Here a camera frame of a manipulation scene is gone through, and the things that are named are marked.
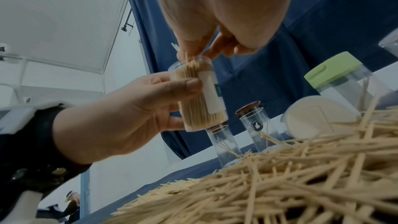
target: blue curtain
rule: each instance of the blue curtain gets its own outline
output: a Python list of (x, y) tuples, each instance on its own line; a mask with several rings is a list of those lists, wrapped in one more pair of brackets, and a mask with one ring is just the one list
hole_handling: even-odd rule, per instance
[[(176, 61), (176, 43), (157, 0), (130, 0), (151, 73)], [(266, 47), (251, 56), (219, 57), (214, 68), (234, 134), (244, 130), (234, 112), (260, 100), (270, 117), (298, 99), (316, 94), (303, 76), (313, 67), (350, 51), (376, 71), (396, 61), (377, 46), (398, 27), (397, 0), (292, 0), (286, 18)], [(204, 131), (165, 132), (166, 144), (181, 158), (211, 146)]]

